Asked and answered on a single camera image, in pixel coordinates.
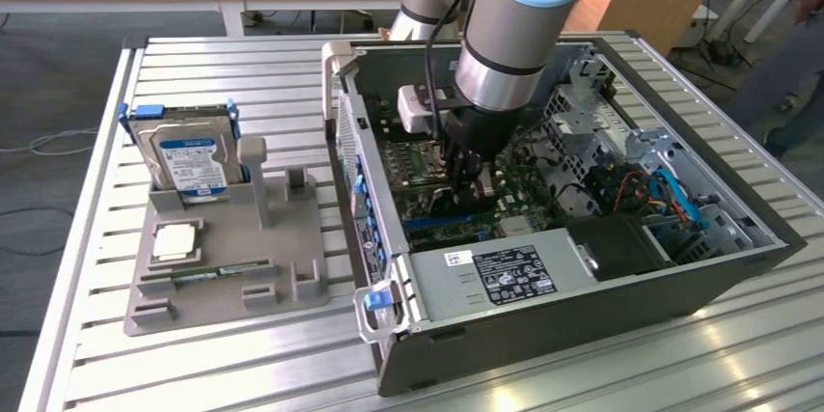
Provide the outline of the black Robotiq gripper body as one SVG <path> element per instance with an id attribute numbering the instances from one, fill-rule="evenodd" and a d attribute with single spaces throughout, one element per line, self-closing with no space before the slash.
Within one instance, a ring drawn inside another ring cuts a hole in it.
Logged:
<path id="1" fill-rule="evenodd" d="M 466 106 L 449 111 L 443 130 L 446 158 L 474 156 L 491 161 L 503 150 L 515 129 L 515 111 L 486 111 Z"/>

